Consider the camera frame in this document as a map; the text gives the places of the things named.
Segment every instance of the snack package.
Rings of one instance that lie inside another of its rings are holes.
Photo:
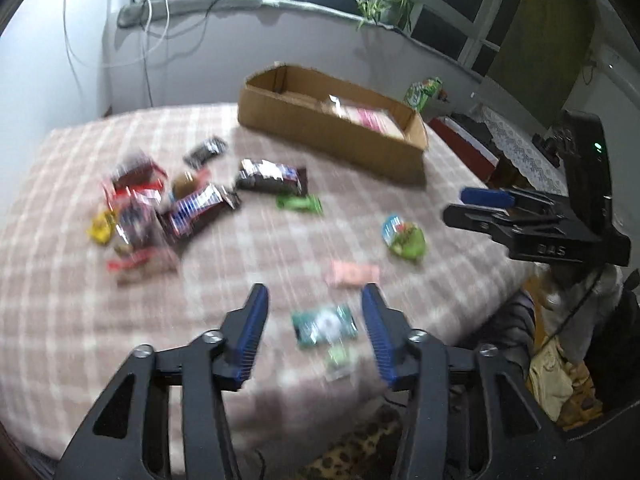
[[[325,277],[329,286],[363,287],[367,283],[380,282],[380,268],[376,265],[361,265],[332,260],[329,274]]]
[[[348,119],[352,123],[360,124],[374,130],[380,134],[393,137],[395,139],[404,139],[402,128],[396,123],[396,120],[387,110],[382,108],[372,108],[366,105],[354,103],[353,101],[340,99],[339,97],[330,95],[328,102],[329,110],[338,117]]]
[[[429,99],[437,98],[442,90],[442,80],[439,77],[430,77],[421,83],[414,83],[404,95],[404,104],[409,105],[420,113]]]
[[[337,344],[345,339],[356,339],[358,329],[346,305],[321,308],[312,312],[291,315],[298,344],[302,348],[322,343]]]
[[[128,203],[120,203],[116,214],[113,256],[107,269],[116,274],[118,283],[177,269],[178,257],[152,206],[131,196]]]
[[[322,214],[322,204],[320,203],[320,199],[314,195],[278,195],[276,197],[276,206],[278,209],[309,212],[318,215]]]
[[[126,187],[143,186],[154,182],[157,179],[156,173],[166,178],[166,172],[151,157],[138,150],[129,153],[117,165],[116,169],[111,173],[110,181],[113,189],[120,191]]]
[[[427,251],[422,229],[398,215],[391,215],[382,225],[382,238],[394,254],[405,260],[418,260]]]
[[[293,194],[307,196],[306,168],[293,168],[284,164],[274,164],[268,160],[240,161],[240,171],[236,179],[240,189],[250,189],[273,194]]]
[[[117,210],[130,196],[149,205],[158,205],[166,176],[166,172],[145,153],[130,153],[102,184],[107,207],[110,211]]]
[[[199,232],[224,210],[240,207],[240,198],[224,186],[208,184],[178,200],[162,218],[175,238],[187,238]]]
[[[185,171],[174,177],[171,181],[171,202],[182,200],[191,193],[202,189],[209,183],[210,178],[211,172],[207,169],[197,171],[196,173]]]
[[[211,137],[197,145],[182,160],[194,170],[200,170],[212,158],[222,155],[228,149],[228,145],[218,137]]]
[[[350,375],[356,368],[357,357],[356,351],[342,341],[332,344],[327,351],[325,379],[331,382]]]
[[[113,211],[100,211],[94,216],[91,227],[87,229],[89,238],[100,245],[108,244],[115,231],[116,218]]]

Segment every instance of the checkered bedspread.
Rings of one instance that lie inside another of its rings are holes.
[[[243,192],[241,210],[193,241],[180,273],[116,286],[104,249],[85,233],[102,200],[100,179],[135,148],[176,174],[182,155],[213,135],[230,145],[209,165],[215,183],[231,183],[244,157],[306,166],[324,216],[281,211],[273,196]],[[270,290],[270,316],[252,380],[225,396],[237,449],[325,424],[379,394],[359,292],[324,282],[332,258],[378,264],[389,305],[448,343],[485,321],[530,270],[488,237],[443,224],[444,206],[479,181],[435,134],[430,146],[426,190],[415,190],[248,131],[235,105],[144,110],[53,131],[0,238],[0,420],[25,444],[60,457],[133,347],[187,344],[242,306],[256,282]],[[423,227],[430,252],[419,266],[383,244],[391,213]],[[296,347],[290,314],[341,303],[360,328],[360,363],[350,377],[327,382],[325,355]],[[172,417],[180,469],[177,397]]]

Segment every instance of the window sill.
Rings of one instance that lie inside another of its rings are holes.
[[[329,7],[323,7],[316,4],[310,4],[306,2],[297,2],[295,0],[169,0],[169,8],[171,16],[183,16],[185,14],[192,14],[194,12],[219,12],[221,10],[254,10],[260,7],[273,7],[275,9],[296,10],[303,12],[313,12],[331,16],[333,18],[339,18],[342,20],[348,20],[353,23],[354,27],[361,22],[362,18],[354,14],[348,14],[341,12],[340,10],[331,9]],[[144,23],[146,20],[148,7],[146,3],[142,4],[130,4],[122,7],[118,14],[118,27],[119,28],[131,28],[140,26],[140,23]],[[164,0],[153,1],[153,21],[164,22],[166,19],[166,9],[164,6]],[[383,25],[382,23],[374,23],[370,21],[364,22],[364,27],[381,27],[396,34],[401,34],[407,40],[411,41],[420,48],[427,50],[434,56],[438,56],[443,60],[451,63],[455,67],[463,70],[472,79],[481,82],[482,76],[476,72],[462,66],[455,59],[445,56],[443,53],[427,46],[414,38],[406,35],[402,30],[391,27],[389,25]]]

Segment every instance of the white cable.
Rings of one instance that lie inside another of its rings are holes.
[[[145,34],[148,33],[150,24],[151,24],[151,16],[152,16],[152,4],[150,0],[147,0],[149,3],[149,16],[146,19],[146,26],[145,26]],[[164,41],[164,38],[166,38],[167,32],[169,31],[169,20],[170,20],[170,13],[169,13],[169,0],[164,0],[164,6],[166,7],[166,23],[164,24],[164,30],[162,31],[162,35],[160,36],[160,39],[158,40],[158,42],[149,50],[147,50],[146,52],[143,51],[143,55],[142,57],[139,57],[137,59],[134,59],[133,61],[127,61],[127,62],[122,62],[122,63],[100,63],[100,64],[96,64],[96,65],[91,65],[88,64],[86,62],[84,62],[82,59],[80,59],[78,57],[78,55],[76,55],[76,53],[73,51],[73,49],[71,48],[71,43],[69,41],[69,34],[68,34],[68,30],[66,28],[66,0],[62,0],[62,28],[64,30],[64,34],[65,34],[65,47],[66,50],[69,54],[71,54],[71,56],[81,65],[87,67],[87,68],[117,68],[117,67],[121,67],[121,66],[130,66],[130,65],[134,65],[136,63],[139,63],[140,61],[143,61],[146,59],[146,57],[151,54],[156,48],[158,48],[160,46],[160,44]]]

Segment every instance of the green plant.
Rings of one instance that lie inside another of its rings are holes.
[[[398,20],[393,25],[404,28],[408,26],[409,31],[412,29],[410,14],[414,7],[412,0],[356,0],[358,10],[363,18],[372,20],[375,23],[380,21],[382,13],[386,10],[394,10],[398,14]],[[364,20],[360,22],[358,28],[362,26]]]

